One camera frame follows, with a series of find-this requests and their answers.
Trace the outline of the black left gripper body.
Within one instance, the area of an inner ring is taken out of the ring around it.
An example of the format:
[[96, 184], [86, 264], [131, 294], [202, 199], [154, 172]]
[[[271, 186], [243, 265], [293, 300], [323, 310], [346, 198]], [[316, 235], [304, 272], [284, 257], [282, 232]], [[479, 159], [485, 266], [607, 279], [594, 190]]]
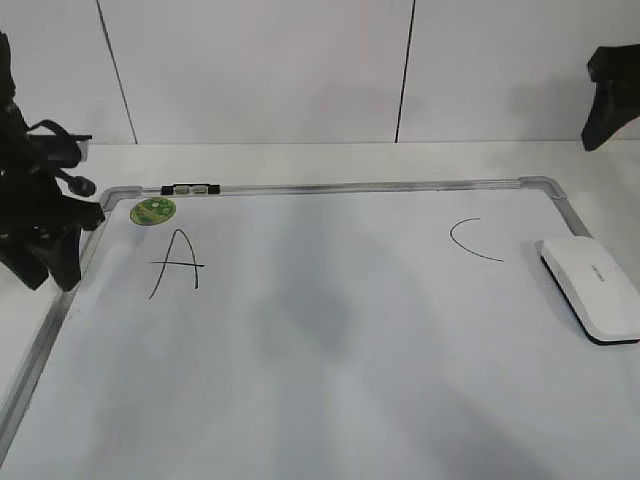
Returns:
[[95, 183], [49, 161], [29, 134], [68, 139], [73, 133], [50, 119], [29, 125], [14, 101], [1, 103], [1, 245], [25, 245], [40, 229], [97, 229], [105, 215], [89, 200]]

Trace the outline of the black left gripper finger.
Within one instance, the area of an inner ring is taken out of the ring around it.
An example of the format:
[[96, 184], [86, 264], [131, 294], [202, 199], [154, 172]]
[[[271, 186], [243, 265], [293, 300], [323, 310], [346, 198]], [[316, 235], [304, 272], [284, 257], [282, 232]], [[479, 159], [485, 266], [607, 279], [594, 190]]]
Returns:
[[30, 250], [63, 291], [71, 291], [81, 279], [79, 243], [81, 229], [40, 229]]
[[2, 244], [1, 262], [31, 290], [37, 290], [49, 277], [45, 266], [23, 245]]

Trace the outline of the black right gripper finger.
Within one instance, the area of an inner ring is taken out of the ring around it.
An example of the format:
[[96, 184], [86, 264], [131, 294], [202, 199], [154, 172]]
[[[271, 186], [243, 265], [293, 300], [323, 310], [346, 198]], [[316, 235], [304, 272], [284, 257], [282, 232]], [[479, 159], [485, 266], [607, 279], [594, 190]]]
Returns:
[[638, 44], [600, 46], [587, 62], [595, 85], [593, 103], [581, 132], [584, 149], [592, 152], [639, 117]]

